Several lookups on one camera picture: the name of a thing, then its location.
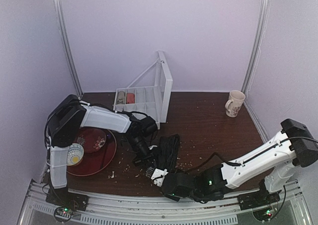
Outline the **black striped underwear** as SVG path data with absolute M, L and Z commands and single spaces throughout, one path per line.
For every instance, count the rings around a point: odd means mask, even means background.
M 176 172 L 178 150 L 180 147 L 180 135 L 161 136 L 159 146 L 156 148 L 155 161 L 146 170 L 146 177 L 151 178 L 155 169 L 167 170 L 167 172 Z

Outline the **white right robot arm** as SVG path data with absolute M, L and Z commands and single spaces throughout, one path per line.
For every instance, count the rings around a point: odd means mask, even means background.
M 225 160 L 199 175 L 152 169 L 151 181 L 163 195 L 175 201 L 189 198 L 198 203 L 218 201 L 250 179 L 273 168 L 260 184 L 260 195 L 267 197 L 282 190 L 295 168 L 308 167 L 318 159 L 318 141 L 307 126 L 293 119 L 281 122 L 282 129 L 268 142 L 233 160 Z

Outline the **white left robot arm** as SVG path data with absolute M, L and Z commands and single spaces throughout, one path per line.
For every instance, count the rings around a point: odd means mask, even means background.
M 67 187 L 67 153 L 85 130 L 109 130 L 126 137 L 139 165 L 154 159 L 154 150 L 146 138 L 157 131 L 155 119 L 144 112 L 117 111 L 91 104 L 68 95 L 48 116 L 44 145 L 49 151 L 50 182 L 54 189 Z

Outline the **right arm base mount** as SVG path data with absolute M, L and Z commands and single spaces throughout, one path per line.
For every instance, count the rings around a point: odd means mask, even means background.
M 265 186 L 265 179 L 259 183 L 259 190 L 256 192 L 238 195 L 240 210 L 254 209 L 252 214 L 257 221 L 262 223 L 274 219 L 282 210 L 286 201 L 286 186 L 283 190 L 269 193 Z

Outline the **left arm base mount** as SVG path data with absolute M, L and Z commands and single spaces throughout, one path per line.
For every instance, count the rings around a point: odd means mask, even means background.
M 69 222 L 77 212 L 85 212 L 89 197 L 84 194 L 70 192 L 68 187 L 56 189 L 52 185 L 46 196 L 46 202 L 56 205 L 54 219 L 62 224 Z

